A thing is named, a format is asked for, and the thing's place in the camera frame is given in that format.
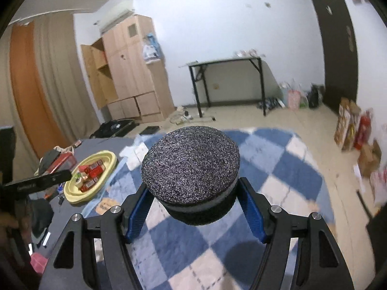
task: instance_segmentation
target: beige floor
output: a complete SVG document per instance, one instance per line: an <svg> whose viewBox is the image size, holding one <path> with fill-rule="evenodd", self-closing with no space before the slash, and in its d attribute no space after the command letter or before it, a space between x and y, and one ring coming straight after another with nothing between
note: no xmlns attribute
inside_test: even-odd
<svg viewBox="0 0 387 290"><path fill-rule="evenodd" d="M365 289L375 275L373 254L366 231L367 216L356 195L359 182L353 174L358 151L341 153L333 140L337 116L327 107L317 110L274 110L264 117L253 105L212 107L205 110L205 119L199 121L197 110L188 110L194 116L189 124L175 125L169 120L156 124L141 124L129 136L140 133L148 125L159 125L161 131L171 132L186 125L206 125L218 129L270 127L296 132L308 146L324 175L336 219L337 241L347 262L356 290ZM365 202L372 213L377 210L372 203L369 183L366 183Z"/></svg>

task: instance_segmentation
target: yellow plastic basin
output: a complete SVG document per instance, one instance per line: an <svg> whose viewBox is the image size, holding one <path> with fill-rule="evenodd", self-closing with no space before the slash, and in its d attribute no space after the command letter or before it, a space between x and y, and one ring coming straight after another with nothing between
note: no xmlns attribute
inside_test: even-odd
<svg viewBox="0 0 387 290"><path fill-rule="evenodd" d="M77 179L77 174L79 172L78 167L83 165L91 165L92 163L98 161L99 159L103 161L103 164L105 166L105 171L102 173L101 177L99 178L99 181L97 182L96 185L94 185L94 187L92 187L87 192L82 193L78 189L75 183L75 180ZM72 204L89 201L90 199L92 199L93 196L103 186L103 184L105 184L110 174L112 174L116 166L116 163L117 163L116 155L108 150L103 150L101 152L95 153L87 157L85 160L81 161L72 172L71 180L66 182L65 187L63 189L63 193L66 199Z"/></svg>

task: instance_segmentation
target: checkered blanket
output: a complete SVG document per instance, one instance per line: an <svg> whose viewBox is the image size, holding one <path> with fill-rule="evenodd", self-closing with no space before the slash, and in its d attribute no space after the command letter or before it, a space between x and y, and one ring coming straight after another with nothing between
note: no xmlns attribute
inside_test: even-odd
<svg viewBox="0 0 387 290"><path fill-rule="evenodd" d="M334 225L324 179L296 134L254 128L224 133L239 146L239 176L247 177L272 205L301 216L318 211L330 226ZM161 137L138 136L133 150L143 143L149 149ZM129 164L124 158L83 215L96 215L95 206L104 197L122 203L141 182L141 163ZM290 287L296 245L297 239L292 239L282 289ZM238 201L222 219L205 226L188 226L169 216L156 199L140 237L128 246L145 290L249 289L264 249L252 235Z"/></svg>

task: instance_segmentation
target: gray speckled foam top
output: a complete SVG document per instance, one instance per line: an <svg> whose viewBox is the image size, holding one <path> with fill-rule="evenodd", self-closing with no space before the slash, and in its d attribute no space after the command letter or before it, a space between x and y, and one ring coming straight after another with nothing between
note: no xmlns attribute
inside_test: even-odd
<svg viewBox="0 0 387 290"><path fill-rule="evenodd" d="M237 178L239 149L221 131L189 126L162 137L146 154L142 180L161 201L192 205L215 198Z"/></svg>

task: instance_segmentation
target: black table leg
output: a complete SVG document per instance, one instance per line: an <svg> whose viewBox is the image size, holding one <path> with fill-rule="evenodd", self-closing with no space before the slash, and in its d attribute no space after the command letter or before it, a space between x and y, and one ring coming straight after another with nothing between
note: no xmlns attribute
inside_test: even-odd
<svg viewBox="0 0 387 290"><path fill-rule="evenodd" d="M199 95L197 94L196 79L194 77L194 71L193 71L192 66L189 66L189 68L190 68L191 80L192 80L192 85L193 85L193 91L195 93L195 98L196 98L197 110L199 111L199 117L203 118L202 109L200 108Z"/></svg>
<svg viewBox="0 0 387 290"><path fill-rule="evenodd" d="M262 108L264 110L264 117L266 116L266 96L265 96L265 84L264 84L264 71L262 69L262 60L261 58L257 58L258 60L258 66L253 62L253 60L249 60L252 65L257 69L259 72L260 80L261 80L261 92L262 92Z"/></svg>
<svg viewBox="0 0 387 290"><path fill-rule="evenodd" d="M206 76L204 75L204 73L206 72L206 69L204 69L202 66L200 67L200 69L202 72L202 80L203 80L203 84L204 84L204 90L206 91L207 104L208 104L208 107L211 107L210 96L208 95L208 89L207 89Z"/></svg>
<svg viewBox="0 0 387 290"><path fill-rule="evenodd" d="M259 67L259 75L261 79L261 91L262 91L262 101L264 108L264 117L266 116L266 97L265 97L265 84L264 84L264 71L262 69L262 60L258 58L258 67Z"/></svg>

